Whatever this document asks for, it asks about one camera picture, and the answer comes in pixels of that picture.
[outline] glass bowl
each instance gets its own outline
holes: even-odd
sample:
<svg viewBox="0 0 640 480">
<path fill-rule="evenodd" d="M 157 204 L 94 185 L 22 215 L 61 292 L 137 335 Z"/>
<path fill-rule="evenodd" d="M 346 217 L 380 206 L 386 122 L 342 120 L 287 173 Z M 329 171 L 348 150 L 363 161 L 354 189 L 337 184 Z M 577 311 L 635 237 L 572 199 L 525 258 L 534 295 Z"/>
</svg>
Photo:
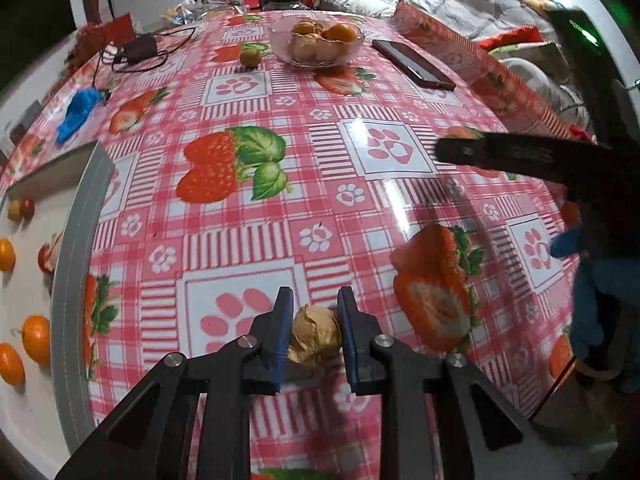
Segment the glass bowl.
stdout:
<svg viewBox="0 0 640 480">
<path fill-rule="evenodd" d="M 291 31 L 299 22 L 321 23 L 327 30 L 336 23 L 351 27 L 357 38 L 349 43 L 302 36 Z M 337 20 L 315 20 L 308 16 L 284 16 L 271 27 L 271 49 L 281 60 L 302 68 L 328 68 L 347 64 L 358 53 L 364 43 L 364 33 L 360 27 L 352 23 Z"/>
</svg>

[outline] smartphone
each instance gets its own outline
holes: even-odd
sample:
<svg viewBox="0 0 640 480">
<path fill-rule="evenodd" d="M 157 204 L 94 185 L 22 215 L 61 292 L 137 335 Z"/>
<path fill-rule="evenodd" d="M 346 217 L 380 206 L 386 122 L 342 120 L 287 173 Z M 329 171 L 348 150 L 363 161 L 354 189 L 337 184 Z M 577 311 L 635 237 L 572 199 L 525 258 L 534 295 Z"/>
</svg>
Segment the smartphone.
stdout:
<svg viewBox="0 0 640 480">
<path fill-rule="evenodd" d="M 373 40 L 371 46 L 423 88 L 452 91 L 456 84 L 409 45 Z"/>
</svg>

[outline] crumpled paper ball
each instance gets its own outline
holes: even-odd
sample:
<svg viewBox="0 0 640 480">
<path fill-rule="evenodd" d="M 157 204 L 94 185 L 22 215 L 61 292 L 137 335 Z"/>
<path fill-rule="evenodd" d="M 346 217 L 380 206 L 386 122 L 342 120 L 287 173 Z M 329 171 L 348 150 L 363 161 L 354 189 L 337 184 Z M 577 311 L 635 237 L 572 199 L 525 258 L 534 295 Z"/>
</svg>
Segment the crumpled paper ball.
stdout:
<svg viewBox="0 0 640 480">
<path fill-rule="evenodd" d="M 340 327 L 331 310 L 311 304 L 298 309 L 291 325 L 291 361 L 313 370 L 337 357 L 341 346 Z"/>
</svg>

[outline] red pillow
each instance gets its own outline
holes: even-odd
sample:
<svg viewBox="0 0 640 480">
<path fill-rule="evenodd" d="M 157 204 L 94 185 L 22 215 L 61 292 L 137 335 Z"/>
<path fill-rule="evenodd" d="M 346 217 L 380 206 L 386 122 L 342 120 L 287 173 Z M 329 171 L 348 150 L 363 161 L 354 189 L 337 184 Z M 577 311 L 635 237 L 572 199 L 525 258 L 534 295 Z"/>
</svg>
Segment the red pillow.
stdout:
<svg viewBox="0 0 640 480">
<path fill-rule="evenodd" d="M 494 38 L 479 41 L 478 46 L 487 52 L 491 52 L 499 46 L 515 45 L 517 43 L 541 43 L 542 41 L 545 40 L 540 36 L 540 31 L 537 27 L 520 27 Z"/>
</svg>

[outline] pink checkered tablecloth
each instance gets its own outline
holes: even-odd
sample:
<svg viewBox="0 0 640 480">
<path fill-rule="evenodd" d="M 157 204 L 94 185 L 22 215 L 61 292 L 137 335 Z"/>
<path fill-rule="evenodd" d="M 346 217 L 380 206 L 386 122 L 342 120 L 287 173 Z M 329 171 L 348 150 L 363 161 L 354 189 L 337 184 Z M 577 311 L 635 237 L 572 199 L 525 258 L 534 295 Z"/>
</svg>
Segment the pink checkered tablecloth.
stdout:
<svg viewBox="0 0 640 480">
<path fill-rule="evenodd" d="M 434 143 L 452 126 L 505 128 L 437 59 L 455 91 L 418 88 L 374 51 L 373 38 L 406 41 L 385 22 L 332 15 L 358 22 L 368 38 L 353 69 L 337 80 L 293 69 L 273 54 L 257 70 L 242 69 L 238 45 L 268 44 L 269 25 L 281 14 L 197 23 L 193 39 L 151 72 L 116 75 L 101 67 L 98 87 L 117 84 L 110 101 L 57 146 L 55 128 L 76 89 L 90 84 L 94 59 L 47 105 L 2 177 L 5 189 L 94 139 L 115 162 L 90 264 L 122 297 L 109 333 L 95 335 L 102 362 L 90 382 L 96 421 L 166 353 L 196 356 L 246 333 L 282 285 L 293 289 L 296 306 L 332 306 L 339 287 L 351 285 L 361 310 L 375 314 L 385 333 L 424 349 L 394 295 L 389 254 L 434 221 L 476 233 L 484 260 L 468 285 L 485 307 L 476 312 L 468 355 L 530 413 L 552 382 L 546 358 L 570 316 L 573 263 L 548 254 L 563 225 L 546 184 L 434 158 Z M 144 114 L 129 124 L 134 98 Z M 228 194 L 223 200 L 194 203 L 196 184 L 209 176 L 184 150 L 228 128 L 248 142 L 276 139 L 274 150 L 282 147 L 284 156 L 266 167 L 251 164 L 249 153 L 245 182 L 217 190 Z M 378 477 L 380 400 L 352 396 L 341 362 L 285 384 L 276 397 L 255 398 L 250 424 L 253 470 L 312 467 L 348 479 Z"/>
</svg>

